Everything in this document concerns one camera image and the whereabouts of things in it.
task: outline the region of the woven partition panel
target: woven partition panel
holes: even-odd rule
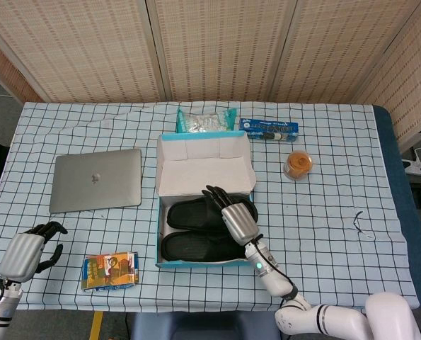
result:
[[[53,101],[160,99],[135,0],[0,1],[0,35]]]
[[[155,0],[155,6],[174,101],[267,100],[294,1]]]
[[[31,88],[25,77],[12,65],[0,50],[0,83],[22,103],[43,101]]]
[[[421,131],[421,8],[356,96],[389,110],[401,149]]]
[[[417,3],[299,1],[270,99],[347,103]]]

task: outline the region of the white box lid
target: white box lid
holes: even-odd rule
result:
[[[199,195],[207,184],[250,193],[255,185],[244,131],[161,135],[156,156],[159,196]]]

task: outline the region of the robot finger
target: robot finger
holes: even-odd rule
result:
[[[59,258],[61,257],[63,248],[64,248],[64,246],[62,244],[58,244],[56,246],[56,249],[54,250],[54,253],[53,253],[52,257],[50,258],[50,260],[40,262],[37,269],[35,270],[35,272],[37,274],[39,274],[42,271],[44,271],[45,269],[47,269],[49,267],[53,267],[57,263]]]
[[[47,223],[49,229],[47,229],[44,234],[41,234],[45,238],[44,244],[47,243],[57,232],[61,234],[67,234],[66,228],[64,228],[60,223],[51,221]]]
[[[202,190],[202,193],[208,197],[220,210],[223,210],[225,208],[225,205],[218,199],[215,198],[215,196],[207,190]]]
[[[213,186],[205,186],[214,196],[215,200],[218,199],[221,204],[223,205],[223,208],[228,206],[228,203],[224,200],[224,197],[221,196],[221,194],[213,187]]]
[[[227,205],[233,204],[231,198],[229,197],[229,195],[227,194],[227,192],[224,189],[221,189],[220,187],[215,186],[215,190],[220,194],[220,196],[224,199],[224,202]]]
[[[43,225],[40,229],[37,230],[37,232],[34,232],[33,234],[43,236],[47,230],[51,228],[50,223],[48,222],[46,225]]]
[[[45,225],[36,225],[34,228],[29,229],[25,234],[37,234]]]

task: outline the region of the checkered tablecloth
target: checkered tablecloth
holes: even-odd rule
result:
[[[17,232],[56,220],[68,230],[50,270],[23,284],[20,308],[162,312],[275,310],[250,267],[159,269],[155,266],[156,141],[175,130],[179,103],[26,103],[0,182],[0,260]],[[383,164],[371,106],[258,102],[180,103],[193,113],[238,108],[245,118],[298,122],[296,142],[253,140],[259,228],[272,254],[311,304],[364,306],[369,294],[399,293],[419,302],[408,270],[405,239]],[[138,207],[49,214],[54,159],[138,147],[142,204]],[[282,165],[306,150],[314,166],[291,181]],[[137,251],[134,288],[84,293],[85,254]]]

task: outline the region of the plastic bag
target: plastic bag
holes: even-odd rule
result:
[[[182,132],[209,132],[209,131],[232,131],[236,122],[237,109],[228,110],[206,115],[193,115],[177,110],[177,133]]]

